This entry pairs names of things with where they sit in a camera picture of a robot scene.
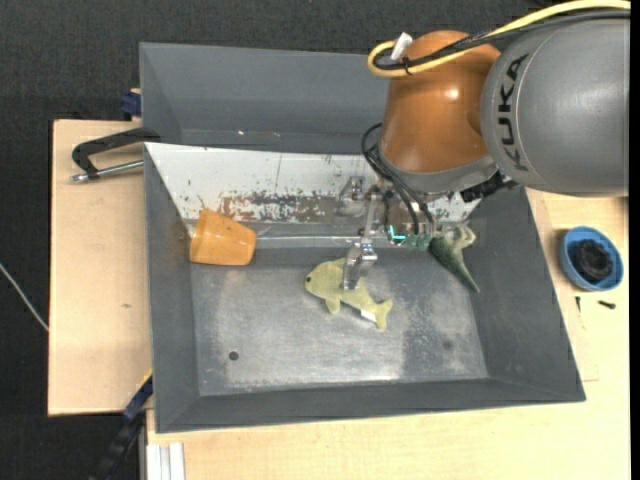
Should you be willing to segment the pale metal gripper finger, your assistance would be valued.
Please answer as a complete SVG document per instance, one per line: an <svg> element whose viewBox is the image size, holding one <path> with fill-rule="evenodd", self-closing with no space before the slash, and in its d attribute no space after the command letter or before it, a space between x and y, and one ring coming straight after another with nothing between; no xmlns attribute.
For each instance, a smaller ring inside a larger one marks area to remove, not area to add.
<svg viewBox="0 0 640 480"><path fill-rule="evenodd" d="M361 248L353 245L348 250L343 264L342 288L356 289L359 281Z"/></svg>
<svg viewBox="0 0 640 480"><path fill-rule="evenodd" d="M376 262L377 253L374 250L372 241L369 238L362 238L357 258L358 278L361 279L366 277Z"/></svg>

